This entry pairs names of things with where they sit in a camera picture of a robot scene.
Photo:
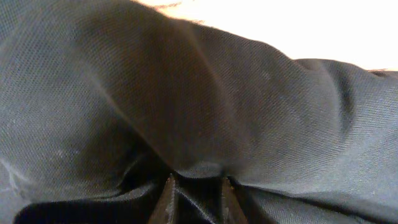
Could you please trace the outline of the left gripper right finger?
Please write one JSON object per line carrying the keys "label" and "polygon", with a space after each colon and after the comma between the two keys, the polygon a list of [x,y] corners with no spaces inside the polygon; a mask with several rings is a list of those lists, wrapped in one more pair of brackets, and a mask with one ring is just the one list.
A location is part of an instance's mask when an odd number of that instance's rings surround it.
{"label": "left gripper right finger", "polygon": [[234,187],[226,177],[222,179],[221,185],[221,212],[223,224],[248,224],[234,194]]}

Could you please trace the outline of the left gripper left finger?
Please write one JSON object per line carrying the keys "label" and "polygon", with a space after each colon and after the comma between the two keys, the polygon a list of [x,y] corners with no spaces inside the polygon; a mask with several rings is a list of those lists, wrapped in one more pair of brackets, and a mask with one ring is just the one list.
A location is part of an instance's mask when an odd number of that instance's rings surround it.
{"label": "left gripper left finger", "polygon": [[173,175],[170,175],[167,179],[162,194],[147,223],[177,223],[177,181]]}

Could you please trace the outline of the black t-shirt with logo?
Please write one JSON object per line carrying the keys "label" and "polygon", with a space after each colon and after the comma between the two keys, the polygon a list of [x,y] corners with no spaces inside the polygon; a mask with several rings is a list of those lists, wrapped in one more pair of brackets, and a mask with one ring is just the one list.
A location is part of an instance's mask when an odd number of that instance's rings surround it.
{"label": "black t-shirt with logo", "polygon": [[397,73],[132,1],[1,2],[1,221],[397,222]]}

